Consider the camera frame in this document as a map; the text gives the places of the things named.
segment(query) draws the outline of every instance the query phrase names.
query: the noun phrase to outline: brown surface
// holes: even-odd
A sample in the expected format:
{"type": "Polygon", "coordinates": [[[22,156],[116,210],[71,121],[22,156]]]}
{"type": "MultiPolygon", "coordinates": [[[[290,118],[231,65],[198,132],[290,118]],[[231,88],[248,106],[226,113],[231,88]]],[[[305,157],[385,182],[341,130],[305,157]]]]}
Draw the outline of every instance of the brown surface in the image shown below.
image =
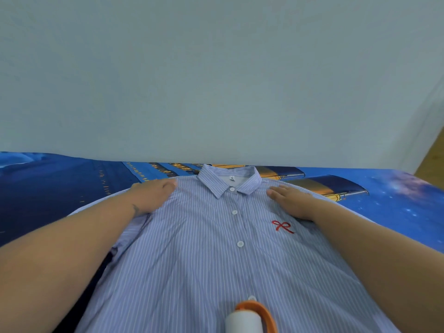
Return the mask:
{"type": "Polygon", "coordinates": [[[441,130],[415,176],[444,190],[444,129],[441,130]]]}

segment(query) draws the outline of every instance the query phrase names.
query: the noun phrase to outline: white cylinder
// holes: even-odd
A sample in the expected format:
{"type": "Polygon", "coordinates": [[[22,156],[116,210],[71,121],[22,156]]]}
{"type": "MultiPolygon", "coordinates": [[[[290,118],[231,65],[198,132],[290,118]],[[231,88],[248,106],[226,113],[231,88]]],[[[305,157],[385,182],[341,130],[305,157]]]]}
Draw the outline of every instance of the white cylinder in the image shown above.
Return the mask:
{"type": "Polygon", "coordinates": [[[235,311],[225,319],[225,333],[264,333],[261,316],[249,310],[235,311]]]}

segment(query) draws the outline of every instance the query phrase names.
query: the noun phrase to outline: embroidered red ribbon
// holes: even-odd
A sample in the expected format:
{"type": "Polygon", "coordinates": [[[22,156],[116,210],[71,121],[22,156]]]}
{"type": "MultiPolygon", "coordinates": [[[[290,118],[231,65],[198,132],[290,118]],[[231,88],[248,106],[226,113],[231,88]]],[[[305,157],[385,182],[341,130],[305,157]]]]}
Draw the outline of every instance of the embroidered red ribbon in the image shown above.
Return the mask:
{"type": "Polygon", "coordinates": [[[290,227],[291,227],[290,223],[288,223],[288,222],[279,223],[278,221],[271,221],[271,223],[273,223],[274,225],[277,225],[277,227],[276,227],[276,231],[279,231],[279,228],[282,227],[282,228],[284,228],[285,230],[287,230],[289,233],[294,234],[293,231],[287,229],[287,228],[290,228],[290,227]]]}

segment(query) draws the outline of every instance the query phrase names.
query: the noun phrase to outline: white wall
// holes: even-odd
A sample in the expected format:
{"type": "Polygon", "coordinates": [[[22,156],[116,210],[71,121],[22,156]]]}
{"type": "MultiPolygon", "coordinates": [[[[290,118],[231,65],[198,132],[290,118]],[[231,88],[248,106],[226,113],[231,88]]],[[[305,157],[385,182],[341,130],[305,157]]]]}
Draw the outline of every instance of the white wall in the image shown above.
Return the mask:
{"type": "Polygon", "coordinates": [[[413,171],[444,124],[443,14],[444,0],[0,0],[0,150],[413,171]]]}

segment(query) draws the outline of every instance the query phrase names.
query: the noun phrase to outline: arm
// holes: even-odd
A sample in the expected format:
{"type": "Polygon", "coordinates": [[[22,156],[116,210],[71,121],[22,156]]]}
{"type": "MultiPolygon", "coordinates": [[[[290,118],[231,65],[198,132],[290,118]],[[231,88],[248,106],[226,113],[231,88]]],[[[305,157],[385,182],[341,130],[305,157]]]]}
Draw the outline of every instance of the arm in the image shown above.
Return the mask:
{"type": "Polygon", "coordinates": [[[135,216],[160,207],[170,179],[136,184],[0,248],[0,332],[51,332],[135,216]]]}
{"type": "Polygon", "coordinates": [[[267,194],[319,227],[398,329],[442,331],[444,254],[297,189],[271,187],[267,194]]]}

